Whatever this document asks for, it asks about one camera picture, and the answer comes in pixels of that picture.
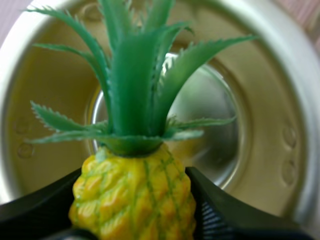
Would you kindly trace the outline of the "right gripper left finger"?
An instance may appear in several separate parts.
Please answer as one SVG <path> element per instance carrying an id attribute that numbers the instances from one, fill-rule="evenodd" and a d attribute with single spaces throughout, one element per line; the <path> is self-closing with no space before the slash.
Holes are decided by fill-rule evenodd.
<path id="1" fill-rule="evenodd" d="M 82 227 L 74 227 L 69 209 L 74 201 L 77 169 L 57 181 L 0 206 L 2 240 L 96 240 Z"/>

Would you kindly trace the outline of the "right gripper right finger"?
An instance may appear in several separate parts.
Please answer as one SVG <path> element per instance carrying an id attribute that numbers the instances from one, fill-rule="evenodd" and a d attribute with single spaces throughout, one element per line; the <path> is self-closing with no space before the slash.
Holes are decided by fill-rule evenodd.
<path id="1" fill-rule="evenodd" d="M 196 201 L 196 240 L 312 240 L 291 220 L 259 210 L 231 196 L 195 167 L 187 167 Z"/>

